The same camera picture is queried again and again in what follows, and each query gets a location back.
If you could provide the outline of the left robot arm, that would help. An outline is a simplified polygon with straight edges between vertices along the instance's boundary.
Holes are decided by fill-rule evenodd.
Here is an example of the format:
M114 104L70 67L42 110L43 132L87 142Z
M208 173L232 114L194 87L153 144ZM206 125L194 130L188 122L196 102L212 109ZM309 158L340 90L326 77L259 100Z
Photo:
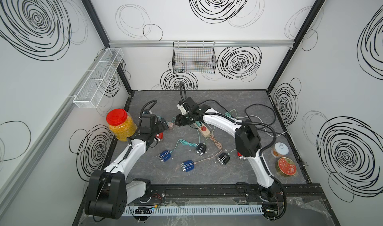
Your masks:
M150 200L151 182L135 179L126 182L127 176L139 158L157 141L157 135L168 130L164 118L154 114L140 117L137 131L127 138L125 150L104 170L94 171L89 179L84 211L89 216L119 219L126 206L137 200Z

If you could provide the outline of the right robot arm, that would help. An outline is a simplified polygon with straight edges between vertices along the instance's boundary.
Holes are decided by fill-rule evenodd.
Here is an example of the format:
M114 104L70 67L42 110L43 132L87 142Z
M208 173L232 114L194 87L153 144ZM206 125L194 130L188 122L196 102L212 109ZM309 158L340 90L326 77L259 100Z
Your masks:
M244 156L252 166L256 174L259 186L270 189L274 184L273 175L263 159L263 152L276 143L275 130L264 123L241 121L219 113L207 105L198 105L188 97L177 104L180 114L176 116L177 126L191 125L197 121L212 125L228 133L235 139L235 147L238 153ZM257 126L268 128L272 134L272 141L267 146L261 146L261 138Z

